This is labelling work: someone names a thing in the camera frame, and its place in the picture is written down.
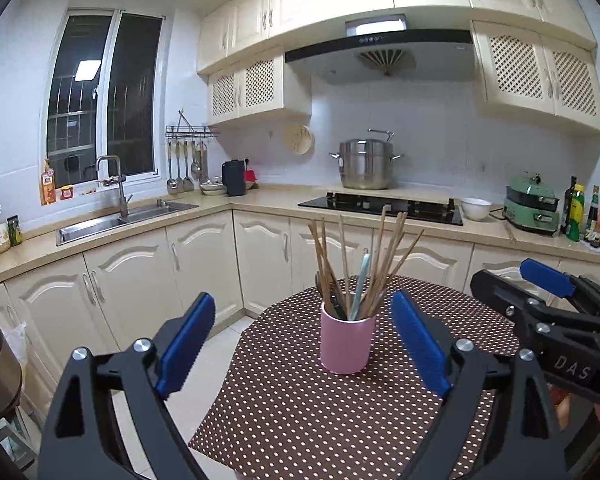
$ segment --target window frame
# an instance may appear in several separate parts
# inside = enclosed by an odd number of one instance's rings
[[[40,134],[40,173],[43,171],[44,160],[46,154],[46,133],[48,123],[48,104],[53,82],[54,70],[56,68],[56,60],[62,37],[66,30],[67,23],[71,16],[111,16],[109,31],[102,53],[102,65],[100,66],[100,77],[98,79],[98,104],[96,106],[96,158],[107,154],[107,106],[109,103],[109,80],[111,65],[113,62],[113,53],[116,47],[116,39],[120,28],[120,21],[124,14],[135,14],[137,16],[146,16],[148,18],[157,18],[162,20],[160,26],[160,37],[158,38],[158,49],[155,57],[154,65],[154,88],[152,94],[152,143],[154,170],[145,173],[129,175],[126,178],[128,184],[139,184],[142,182],[157,181],[162,178],[162,166],[160,153],[162,149],[162,132],[164,131],[164,95],[166,90],[165,77],[166,62],[168,54],[168,34],[166,33],[166,17],[164,15],[152,14],[148,12],[130,12],[126,9],[90,9],[87,7],[69,8],[64,14],[64,17],[59,25],[58,33],[54,41],[54,47],[50,53],[48,77],[43,96],[42,111],[40,113],[41,134]],[[98,179],[102,180],[109,178],[109,165],[101,164],[98,170]],[[74,184],[74,192],[80,193],[85,190],[91,190],[95,187],[96,192],[109,190],[110,187],[100,186],[97,180],[88,180],[79,184]]]

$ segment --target stainless steel sink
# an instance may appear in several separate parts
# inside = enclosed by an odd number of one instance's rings
[[[179,202],[165,202],[164,200],[158,199],[155,204],[130,208],[126,218],[122,218],[119,213],[116,213],[100,218],[94,218],[93,220],[87,220],[86,222],[80,222],[78,224],[70,225],[69,227],[63,227],[58,230],[56,245],[60,246],[68,242],[86,238],[87,236],[115,229],[116,227],[135,224],[142,220],[148,220],[150,218],[156,218],[178,211],[185,211],[195,207],[198,206],[193,204],[181,204]]]

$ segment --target faucet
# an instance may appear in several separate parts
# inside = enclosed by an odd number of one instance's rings
[[[120,169],[120,157],[117,155],[101,155],[96,159],[96,172],[100,170],[100,161],[101,160],[114,160],[116,162],[116,167],[118,168],[118,191],[120,196],[118,197],[118,202],[120,205],[120,216],[122,218],[126,218],[129,215],[129,211],[126,208],[126,204],[131,200],[133,194],[129,196],[129,198],[125,198],[125,189],[122,186],[122,183],[126,180],[126,176],[122,174],[122,170]]]

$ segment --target polka dot tablecloth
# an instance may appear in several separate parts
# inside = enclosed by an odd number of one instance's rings
[[[321,298],[309,288],[268,308],[242,333],[189,445],[254,479],[398,478],[440,407],[390,319],[390,298],[402,288],[453,336],[490,352],[518,348],[509,323],[473,298],[397,276],[378,314],[368,365],[336,375],[320,364]],[[491,402],[485,392],[452,478],[471,469]]]

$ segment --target range hood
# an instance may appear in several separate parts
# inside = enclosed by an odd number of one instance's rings
[[[400,22],[398,28],[406,28],[404,20]],[[286,52],[285,62],[297,72],[318,76],[330,84],[388,77],[467,81],[474,76],[475,53],[468,30],[386,30],[388,23],[395,23],[395,16],[360,23],[347,23],[345,38]],[[373,29],[376,32],[356,34]]]

